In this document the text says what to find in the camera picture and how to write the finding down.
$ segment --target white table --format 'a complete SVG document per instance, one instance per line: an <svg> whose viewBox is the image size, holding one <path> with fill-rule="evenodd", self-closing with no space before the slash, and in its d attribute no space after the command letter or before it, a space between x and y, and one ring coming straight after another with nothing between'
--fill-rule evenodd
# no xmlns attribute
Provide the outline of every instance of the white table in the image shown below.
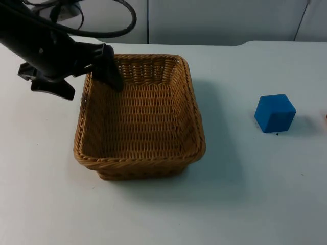
<svg viewBox="0 0 327 245"><path fill-rule="evenodd" d="M33 93L0 46L1 245L327 243L327 44L113 47L186 58L205 156L176 178L101 180L73 157L84 76L73 102ZM259 97L279 93L296 118L263 134Z"/></svg>

